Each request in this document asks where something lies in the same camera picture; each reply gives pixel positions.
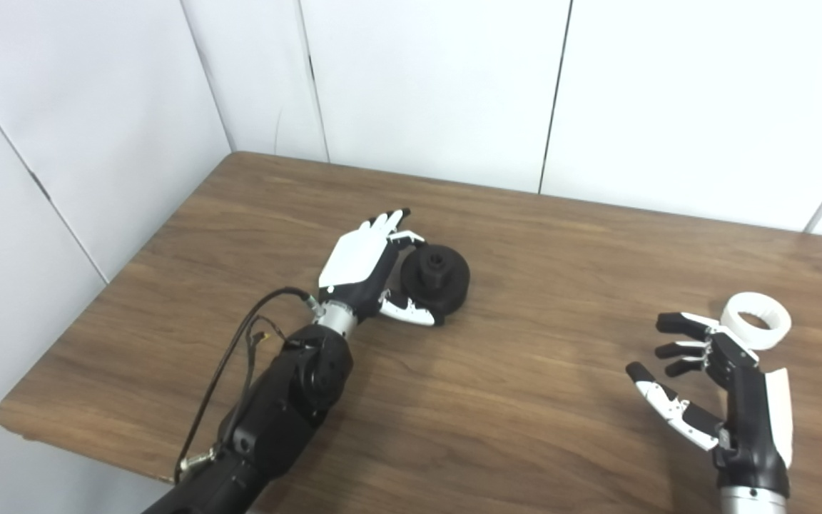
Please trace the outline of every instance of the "white robotic hand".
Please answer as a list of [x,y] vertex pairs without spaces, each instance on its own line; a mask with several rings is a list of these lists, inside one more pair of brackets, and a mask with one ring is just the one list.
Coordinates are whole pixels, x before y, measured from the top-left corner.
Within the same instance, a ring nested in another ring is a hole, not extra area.
[[410,214],[407,208],[385,212],[340,237],[319,275],[320,300],[341,303],[359,320],[381,312],[415,325],[442,325],[443,316],[415,306],[407,296],[385,287],[399,251],[425,244],[420,235],[398,230]]
[[632,362],[626,373],[643,398],[676,432],[711,452],[719,471],[725,512],[785,512],[793,430],[788,372],[785,368],[760,371],[757,355],[715,319],[692,313],[660,313],[656,328],[695,339],[662,345],[655,355],[680,357],[665,367],[668,377],[705,371],[727,390],[728,415],[722,420],[682,400],[656,381],[645,366]]

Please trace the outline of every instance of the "white plastic ring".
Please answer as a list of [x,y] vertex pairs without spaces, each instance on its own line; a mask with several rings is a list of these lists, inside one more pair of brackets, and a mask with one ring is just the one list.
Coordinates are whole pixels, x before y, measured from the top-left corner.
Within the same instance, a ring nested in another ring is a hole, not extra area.
[[[769,328],[759,328],[744,321],[742,313],[757,316]],[[721,324],[728,326],[751,349],[773,348],[792,328],[792,316],[786,307],[762,293],[737,293],[728,299],[721,313]]]

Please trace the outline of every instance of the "robotic arm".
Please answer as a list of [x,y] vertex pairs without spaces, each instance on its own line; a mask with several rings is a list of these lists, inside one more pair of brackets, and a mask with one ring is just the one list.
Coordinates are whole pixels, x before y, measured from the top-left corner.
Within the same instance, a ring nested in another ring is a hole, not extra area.
[[682,400],[639,362],[626,366],[636,388],[672,428],[711,453],[724,514],[785,514],[793,430],[787,370],[760,371],[757,355],[714,319],[660,313],[656,328],[694,339],[660,346],[656,357],[680,357],[665,367],[668,377],[705,371],[728,393],[727,417]]
[[340,399],[353,366],[347,341],[359,323],[381,312],[417,325],[442,324],[440,313],[385,288],[399,251],[425,245],[414,232],[398,231],[408,214],[381,214],[340,238],[319,277],[320,303],[304,298],[313,322],[286,339],[243,406],[221,423],[218,443],[183,461],[183,480],[143,514],[244,513],[270,481],[290,470]]

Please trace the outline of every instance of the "wire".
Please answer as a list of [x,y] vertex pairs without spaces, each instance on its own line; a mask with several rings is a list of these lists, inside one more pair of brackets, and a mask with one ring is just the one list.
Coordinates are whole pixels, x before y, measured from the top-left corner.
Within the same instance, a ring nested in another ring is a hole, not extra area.
[[262,306],[264,306],[265,303],[268,303],[269,300],[281,295],[299,296],[301,300],[304,300],[304,302],[310,299],[310,294],[303,289],[299,289],[297,287],[283,287],[263,296],[258,302],[255,302],[255,305],[252,306],[251,309],[249,309],[249,312],[245,315],[243,321],[240,322],[237,332],[234,333],[234,336],[228,345],[228,349],[226,349],[224,355],[222,355],[221,361],[218,362],[218,368],[216,368],[214,376],[211,378],[210,383],[208,383],[208,387],[205,389],[205,396],[202,397],[202,403],[199,404],[195,419],[192,420],[192,426],[189,427],[189,434],[186,436],[186,441],[183,442],[183,448],[180,449],[179,458],[176,459],[176,465],[173,466],[173,484],[179,484],[180,482],[180,472],[182,471],[180,469],[180,464],[183,462],[183,459],[186,458],[186,453],[189,453],[189,447],[192,446],[192,441],[196,438],[196,432],[199,424],[202,423],[202,417],[205,415],[205,409],[208,407],[208,401],[211,400],[211,395],[215,393],[215,387],[218,386],[218,380],[221,378],[221,373],[224,372],[224,368],[228,364],[228,361],[230,361],[230,356],[233,354],[234,348],[237,348],[237,342],[240,341],[244,330],[250,325],[250,323],[254,323],[252,319],[255,318],[255,313],[258,312],[258,309],[261,309]]
[[252,374],[255,370],[255,349],[258,347],[258,343],[268,338],[268,335],[265,334],[265,332],[259,332],[255,336],[252,335],[252,328],[255,325],[255,322],[260,320],[265,321],[268,325],[271,325],[271,328],[274,329],[282,341],[285,343],[288,341],[287,336],[284,336],[284,332],[278,328],[278,325],[275,325],[274,321],[265,318],[265,316],[255,315],[254,318],[249,321],[247,329],[245,330],[245,342],[247,342],[247,368],[245,368],[245,382],[243,383],[243,391],[240,394],[240,400],[237,402],[237,407],[235,407],[233,415],[228,420],[228,426],[226,426],[224,430],[224,436],[218,440],[219,445],[222,447],[230,443],[233,439],[234,427],[236,427],[239,423],[240,417],[243,415],[245,404],[247,404],[249,397],[249,386],[252,385]]

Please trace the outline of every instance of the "wooden table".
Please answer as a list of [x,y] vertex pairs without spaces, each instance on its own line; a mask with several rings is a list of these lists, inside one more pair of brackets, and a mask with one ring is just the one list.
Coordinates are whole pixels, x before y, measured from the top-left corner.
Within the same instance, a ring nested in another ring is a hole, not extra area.
[[[356,330],[345,396],[261,510],[718,512],[710,458],[624,366],[663,377],[658,312],[718,318],[752,290],[793,316],[762,361],[791,375],[791,511],[822,513],[822,237],[254,153],[205,180],[3,400],[0,423],[166,479],[254,300],[311,290],[340,234],[400,207],[414,211],[405,228],[467,258],[469,299],[443,328],[380,316]],[[290,299],[267,315],[288,329],[309,319]],[[244,360],[193,451],[237,398]],[[668,384],[720,412],[704,375]]]

